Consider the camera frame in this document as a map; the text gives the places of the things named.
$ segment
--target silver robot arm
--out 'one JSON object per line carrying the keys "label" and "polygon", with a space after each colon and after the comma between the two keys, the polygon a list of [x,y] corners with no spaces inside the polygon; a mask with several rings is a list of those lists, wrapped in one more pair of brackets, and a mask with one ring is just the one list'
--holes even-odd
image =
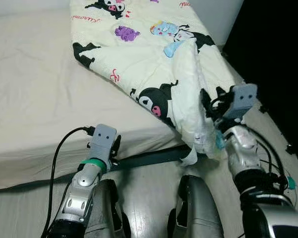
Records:
{"label": "silver robot arm", "polygon": [[93,132],[87,160],[81,162],[78,172],[67,189],[55,220],[48,230],[48,238],[83,238],[93,207],[95,188],[104,173],[112,166],[117,154],[120,136],[116,143],[116,129],[99,124]]}
{"label": "silver robot arm", "polygon": [[224,136],[228,167],[240,193],[245,237],[298,237],[298,212],[284,195],[286,177],[281,161],[280,177],[266,173],[254,150],[257,141],[249,130],[262,139],[263,136],[240,123],[254,104],[256,85],[234,86],[228,93],[217,88],[217,92],[219,97],[212,102],[205,90],[201,91],[201,98],[207,116],[212,117]]}

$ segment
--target white bed sheet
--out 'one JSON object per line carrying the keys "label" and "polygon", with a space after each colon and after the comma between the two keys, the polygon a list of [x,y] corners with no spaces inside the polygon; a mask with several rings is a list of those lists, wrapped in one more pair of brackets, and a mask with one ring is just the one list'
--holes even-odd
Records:
{"label": "white bed sheet", "polygon": [[[48,179],[70,130],[104,123],[122,135],[118,159],[183,144],[181,136],[73,57],[70,10],[0,17],[0,188]],[[56,176],[76,171],[83,132],[58,157]]]}

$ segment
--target black cable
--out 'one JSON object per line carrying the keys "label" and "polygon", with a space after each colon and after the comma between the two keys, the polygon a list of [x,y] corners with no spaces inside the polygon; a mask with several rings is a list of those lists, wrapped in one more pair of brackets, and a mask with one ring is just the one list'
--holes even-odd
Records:
{"label": "black cable", "polygon": [[[284,171],[284,167],[283,167],[283,164],[282,164],[282,161],[278,155],[278,153],[276,152],[276,150],[274,149],[274,147],[265,139],[265,137],[260,134],[259,132],[257,132],[256,130],[246,126],[246,125],[241,125],[245,128],[247,128],[248,130],[250,130],[253,134],[255,134],[258,138],[260,138],[267,146],[268,148],[270,149],[270,151],[273,153],[274,157],[275,157],[275,160],[276,160],[276,163],[278,165],[278,168],[279,168],[279,172],[280,172],[280,175],[282,178],[285,178],[285,171]],[[280,186],[280,191],[284,191],[284,187],[283,186]]]}
{"label": "black cable", "polygon": [[214,117],[220,119],[220,118],[222,118],[222,115],[221,115],[219,112],[215,112],[215,111],[213,110],[213,106],[214,106],[214,104],[215,104],[216,102],[219,102],[219,101],[221,101],[220,98],[215,98],[213,101],[211,101],[211,102],[210,102],[210,105],[209,105],[209,111],[210,111],[210,113],[212,114],[212,116],[214,116]]}
{"label": "black cable", "polygon": [[245,233],[241,234],[240,236],[238,236],[237,238],[241,238],[245,235]]}
{"label": "black cable", "polygon": [[[64,202],[66,193],[67,193],[68,188],[69,188],[69,186],[70,186],[71,183],[72,183],[72,179],[70,179],[70,181],[68,182],[68,184],[66,185],[66,187],[65,187],[65,189],[64,189],[63,196],[62,196],[62,199],[61,199],[61,202],[60,202],[60,206],[59,206],[59,208],[58,208],[58,210],[57,210],[57,212],[56,212],[56,215],[60,212],[61,206],[62,206],[62,204],[63,204],[63,202]],[[53,223],[55,222],[56,215],[55,215],[53,221],[51,222],[50,227],[49,227],[48,230],[47,230],[47,234],[50,232],[51,227],[52,227]]]}
{"label": "black cable", "polygon": [[256,140],[256,141],[266,151],[266,154],[268,156],[268,161],[269,161],[269,163],[268,163],[268,171],[269,171],[269,174],[271,174],[272,173],[272,156],[269,153],[269,150],[266,148],[266,146],[262,142],[260,142],[258,140]]}
{"label": "black cable", "polygon": [[[269,162],[268,161],[266,161],[266,160],[260,160],[261,162],[264,162],[264,163],[266,163],[266,164],[269,164]],[[271,165],[279,172],[279,168],[275,165],[275,164],[273,164],[273,163],[271,163]],[[286,184],[286,187],[284,188],[284,191],[287,189],[289,187],[289,183],[288,183],[288,180],[287,180],[287,184]]]}
{"label": "black cable", "polygon": [[[269,164],[269,161],[266,161],[266,160],[260,160],[260,161],[266,164]],[[279,172],[279,168],[275,164],[272,163],[272,166]]]}
{"label": "black cable", "polygon": [[54,183],[54,172],[55,172],[55,164],[56,164],[56,158],[58,156],[59,150],[62,146],[62,144],[64,143],[64,141],[73,133],[79,131],[79,130],[85,130],[88,131],[89,128],[88,127],[78,127],[72,131],[70,131],[68,134],[66,134],[66,136],[64,136],[64,138],[61,140],[61,142],[59,143],[59,145],[56,148],[56,151],[54,153],[54,158],[53,158],[53,162],[52,162],[52,169],[51,169],[51,177],[50,177],[50,191],[49,191],[49,206],[48,206],[48,215],[46,218],[46,223],[41,235],[41,238],[45,238],[46,237],[46,232],[48,230],[49,224],[50,224],[50,219],[51,219],[51,213],[52,213],[52,199],[53,199],[53,183]]}

